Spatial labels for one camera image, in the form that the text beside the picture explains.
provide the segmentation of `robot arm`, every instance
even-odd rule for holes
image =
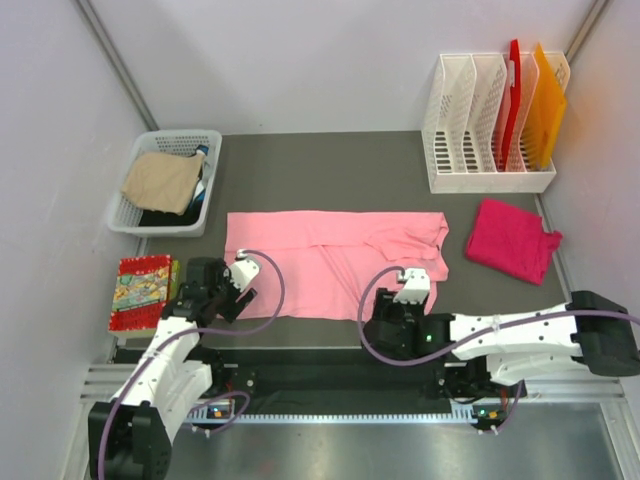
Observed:
[[[211,393],[216,394],[223,385],[215,378],[220,369],[215,356],[209,363],[189,357],[200,334],[182,335],[162,351],[158,347],[179,332],[206,326],[205,317],[214,312],[233,321],[255,297],[256,292],[248,286],[260,268],[255,258],[242,254],[228,267],[220,259],[189,261],[186,282],[165,307],[132,376],[141,368],[144,371],[116,413],[107,447],[106,478],[164,478],[173,440],[185,417],[205,392],[215,390]],[[121,396],[123,388],[111,401]],[[97,478],[100,436],[111,406],[111,402],[98,402],[89,414],[92,478]]]
[[[482,360],[487,380],[505,386],[544,373],[575,369],[612,377],[640,374],[640,355],[629,322],[606,314],[602,317],[571,315],[578,310],[627,313],[624,307],[593,292],[573,292],[570,303],[527,313],[424,315],[429,293],[426,271],[407,269],[398,279],[404,283],[400,291],[378,289],[372,319],[364,329],[369,343],[390,358],[423,357],[490,328],[492,333],[454,348],[448,360],[463,364]],[[554,312],[567,312],[567,316],[517,328],[501,328],[517,320]],[[477,376],[477,368],[471,375]],[[478,383],[479,379],[469,381]]]

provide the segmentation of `white plastic basket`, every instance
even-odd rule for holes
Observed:
[[[215,130],[160,130],[140,135],[136,140],[127,171],[121,178],[120,184],[129,173],[133,162],[146,152],[163,152],[190,157],[195,154],[198,145],[209,147],[209,154],[205,157],[202,169],[202,179],[206,182],[204,201],[200,217],[193,225],[140,227],[142,209],[135,207],[127,200],[120,190],[113,195],[109,207],[107,224],[114,232],[131,233],[139,237],[199,237],[204,233],[209,203],[213,191],[213,182],[218,169],[218,157],[222,146],[222,135]]]
[[[558,82],[566,88],[570,71],[564,54],[546,56]],[[538,81],[534,56],[522,54],[521,64],[522,98],[514,129],[515,146],[520,143]],[[535,171],[517,147],[509,152],[506,172],[495,167],[493,132],[506,77],[503,54],[440,55],[422,128],[432,193],[541,193],[555,177],[553,163]]]

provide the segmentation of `metal track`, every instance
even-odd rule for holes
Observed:
[[[410,415],[242,415],[235,423],[244,425],[415,425],[421,424],[471,424],[477,420],[472,417],[471,405],[451,405],[451,413],[423,413]],[[207,421],[196,415],[189,415],[185,423],[225,423]]]

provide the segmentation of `white wall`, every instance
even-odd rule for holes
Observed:
[[[69,0],[0,15],[0,465],[53,479],[103,353],[117,260],[104,211],[143,127]]]
[[[437,55],[566,48],[591,0],[94,0],[163,128],[418,130]]]
[[[558,177],[543,200],[565,234],[572,286],[640,316],[638,18],[637,0],[614,0],[576,58],[553,155]],[[624,386],[640,425],[640,378]]]

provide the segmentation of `plastic folder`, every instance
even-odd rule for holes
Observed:
[[[567,108],[567,99],[540,44],[536,47],[534,56],[540,69],[540,77],[522,139],[531,167],[544,169],[551,161],[551,152]]]
[[[500,145],[500,165],[498,171],[504,172],[507,168],[507,160],[509,158],[509,149],[513,139],[513,130],[516,126],[516,117],[520,109],[520,100],[522,97],[522,74],[520,69],[520,45],[518,40],[512,40],[509,49],[509,80],[508,90],[511,104],[509,105],[509,113],[507,116],[507,124],[504,129],[504,137],[502,145]]]

